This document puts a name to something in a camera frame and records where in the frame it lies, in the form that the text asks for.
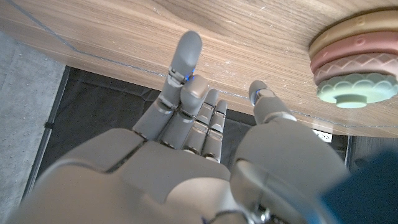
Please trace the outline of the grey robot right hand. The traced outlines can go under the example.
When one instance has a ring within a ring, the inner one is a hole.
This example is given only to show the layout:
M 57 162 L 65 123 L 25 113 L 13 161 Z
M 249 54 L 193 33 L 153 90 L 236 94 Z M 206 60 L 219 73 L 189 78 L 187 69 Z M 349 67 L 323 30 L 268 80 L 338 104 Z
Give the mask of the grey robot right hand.
M 227 103 L 194 74 L 202 41 L 182 35 L 164 87 L 131 130 L 74 148 L 38 179 L 9 223 L 333 223 L 321 194 L 341 157 L 261 81 L 255 125 L 221 162 Z

